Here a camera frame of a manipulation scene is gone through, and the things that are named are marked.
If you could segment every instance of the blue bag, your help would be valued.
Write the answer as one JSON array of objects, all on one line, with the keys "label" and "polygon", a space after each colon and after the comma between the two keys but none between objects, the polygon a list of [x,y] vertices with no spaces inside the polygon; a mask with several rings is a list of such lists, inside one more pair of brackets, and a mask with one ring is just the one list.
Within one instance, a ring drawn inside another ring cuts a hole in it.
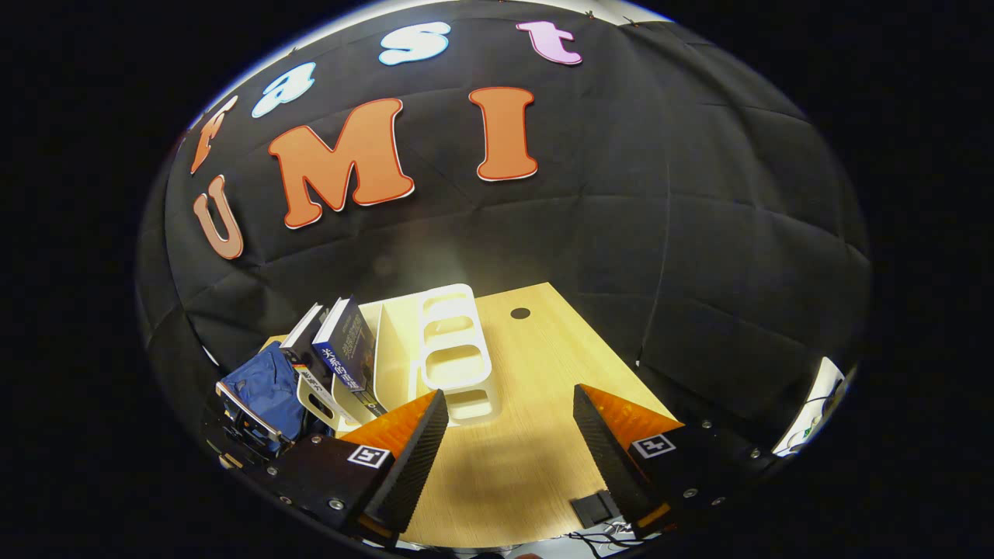
[{"label": "blue bag", "polygon": [[[278,341],[267,345],[221,382],[284,437],[295,441],[300,435],[304,407],[297,400],[297,373],[279,351]],[[237,411],[229,410],[232,417]],[[256,434],[265,439],[264,434]],[[276,451],[279,443],[269,441],[268,446]]]}]

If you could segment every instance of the light wood tabletop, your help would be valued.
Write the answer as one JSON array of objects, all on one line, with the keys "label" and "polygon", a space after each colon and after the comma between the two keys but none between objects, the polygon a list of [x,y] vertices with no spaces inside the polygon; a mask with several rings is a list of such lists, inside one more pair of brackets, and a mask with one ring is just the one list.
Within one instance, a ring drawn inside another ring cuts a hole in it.
[{"label": "light wood tabletop", "polygon": [[[574,385],[673,415],[549,283],[476,306],[503,409],[446,430],[401,539],[496,548],[580,530],[570,501],[606,486],[573,419]],[[516,308],[530,314],[514,318]]]}]

